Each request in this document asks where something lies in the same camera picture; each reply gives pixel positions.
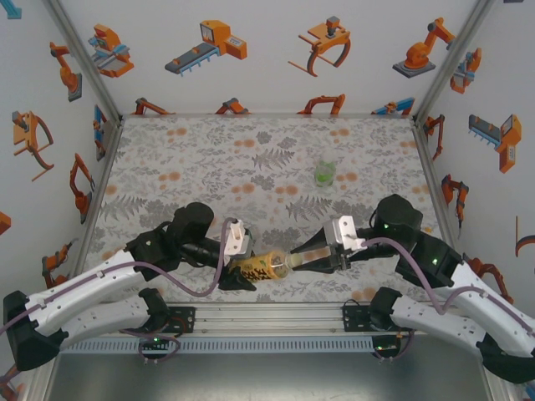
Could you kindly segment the aluminium side rail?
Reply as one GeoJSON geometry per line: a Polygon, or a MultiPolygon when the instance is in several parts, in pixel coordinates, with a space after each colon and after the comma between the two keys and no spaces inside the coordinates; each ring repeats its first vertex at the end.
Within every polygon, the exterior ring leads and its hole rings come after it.
{"type": "Polygon", "coordinates": [[[446,202],[423,129],[415,125],[413,130],[441,237],[430,236],[424,231],[418,232],[416,243],[410,252],[404,254],[404,258],[415,272],[416,283],[424,288],[431,304],[438,308],[439,313],[444,314],[457,296],[463,292],[475,291],[481,279],[456,252],[456,240],[448,220],[446,202]]]}
{"type": "Polygon", "coordinates": [[[87,178],[81,173],[75,177],[74,183],[90,198],[90,203],[85,218],[82,218],[78,211],[69,216],[71,227],[67,239],[72,241],[73,245],[68,253],[66,266],[61,269],[61,273],[69,279],[98,266],[125,245],[126,237],[117,228],[117,221],[111,221],[108,228],[104,226],[105,206],[115,198],[117,188],[116,184],[110,182],[110,174],[124,124],[123,121],[118,124],[104,124],[106,154],[102,160],[85,157],[82,159],[89,167],[89,177],[95,184],[86,184],[87,178]]]}

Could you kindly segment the floral patterned table cover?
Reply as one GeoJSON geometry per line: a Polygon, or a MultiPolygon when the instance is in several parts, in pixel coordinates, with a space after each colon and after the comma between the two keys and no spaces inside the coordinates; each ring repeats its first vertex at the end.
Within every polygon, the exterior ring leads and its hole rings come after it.
{"type": "Polygon", "coordinates": [[[117,221],[125,244],[199,201],[214,213],[210,238],[235,217],[257,254],[291,251],[336,216],[366,227],[392,194],[422,213],[424,232],[441,233],[406,119],[127,120],[110,182],[117,188],[104,226],[117,221]],[[335,155],[336,176],[317,187],[323,151],[335,155]]]}

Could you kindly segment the yellow tea bottle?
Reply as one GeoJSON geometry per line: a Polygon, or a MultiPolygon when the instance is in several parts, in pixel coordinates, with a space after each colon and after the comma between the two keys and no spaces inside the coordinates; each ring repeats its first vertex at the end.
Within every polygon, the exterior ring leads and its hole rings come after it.
{"type": "Polygon", "coordinates": [[[283,279],[292,269],[293,257],[281,250],[235,260],[229,267],[230,272],[251,283],[283,279]]]}

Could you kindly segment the aluminium back rail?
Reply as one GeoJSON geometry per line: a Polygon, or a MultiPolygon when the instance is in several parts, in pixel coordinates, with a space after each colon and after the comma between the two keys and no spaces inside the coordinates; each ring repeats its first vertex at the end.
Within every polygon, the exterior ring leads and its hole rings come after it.
{"type": "Polygon", "coordinates": [[[251,113],[251,114],[206,114],[206,113],[178,113],[178,114],[124,114],[122,120],[135,119],[394,119],[413,120],[414,115],[407,114],[370,114],[370,113],[342,113],[342,114],[297,114],[297,113],[251,113]]]}

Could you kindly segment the wide aluminium front rail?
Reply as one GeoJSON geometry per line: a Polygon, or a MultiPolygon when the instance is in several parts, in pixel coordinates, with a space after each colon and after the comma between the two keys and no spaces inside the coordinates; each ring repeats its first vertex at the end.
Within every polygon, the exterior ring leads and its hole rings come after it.
{"type": "Polygon", "coordinates": [[[275,335],[340,333],[344,331],[340,303],[191,303],[168,307],[149,306],[140,297],[93,305],[85,310],[56,304],[29,314],[37,332],[57,332],[77,342],[108,333],[129,331],[159,335],[170,316],[170,307],[194,307],[196,335],[275,335]]]}

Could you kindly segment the aluminium frame post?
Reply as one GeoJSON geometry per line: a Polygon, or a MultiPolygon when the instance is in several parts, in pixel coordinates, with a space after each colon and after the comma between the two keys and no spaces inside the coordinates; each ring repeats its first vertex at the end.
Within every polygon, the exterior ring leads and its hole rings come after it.
{"type": "Polygon", "coordinates": [[[460,63],[461,57],[467,52],[468,45],[475,37],[496,1],[497,0],[476,0],[474,7],[462,25],[459,34],[456,36],[455,42],[448,51],[444,62],[439,67],[435,79],[432,81],[430,88],[427,90],[421,101],[421,105],[415,114],[415,125],[417,127],[421,127],[425,123],[432,107],[440,97],[442,90],[446,87],[450,77],[460,63]]]}
{"type": "Polygon", "coordinates": [[[522,386],[509,383],[487,370],[483,372],[483,377],[489,401],[524,401],[522,386]]]}
{"type": "Polygon", "coordinates": [[[54,385],[58,361],[56,359],[29,373],[21,401],[47,401],[54,385]]]}
{"type": "Polygon", "coordinates": [[[110,92],[104,85],[97,68],[94,66],[89,52],[85,48],[79,33],[71,21],[69,15],[66,13],[63,4],[60,0],[41,0],[45,6],[49,16],[53,19],[54,24],[61,33],[67,47],[78,62],[83,76],[89,82],[94,91],[100,105],[106,112],[107,117],[116,125],[121,123],[121,113],[116,107],[110,92]]]}

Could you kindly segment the small controller board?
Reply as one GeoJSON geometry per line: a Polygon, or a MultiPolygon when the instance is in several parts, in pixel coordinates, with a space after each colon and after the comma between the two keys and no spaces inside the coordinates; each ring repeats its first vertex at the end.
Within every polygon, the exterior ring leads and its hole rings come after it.
{"type": "Polygon", "coordinates": [[[372,343],[377,352],[396,350],[400,348],[400,340],[395,335],[373,336],[372,343]]]}
{"type": "Polygon", "coordinates": [[[149,336],[148,338],[142,338],[140,340],[140,348],[143,352],[148,351],[162,351],[167,352],[169,350],[170,341],[156,336],[149,336]]]}

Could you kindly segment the clear bottle with green label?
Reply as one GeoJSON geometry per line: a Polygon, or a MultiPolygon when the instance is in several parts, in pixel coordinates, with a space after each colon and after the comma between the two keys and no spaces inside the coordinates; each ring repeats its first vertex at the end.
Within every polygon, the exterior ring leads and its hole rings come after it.
{"type": "Polygon", "coordinates": [[[315,167],[314,180],[317,187],[331,186],[336,176],[336,164],[320,160],[315,167]]]}

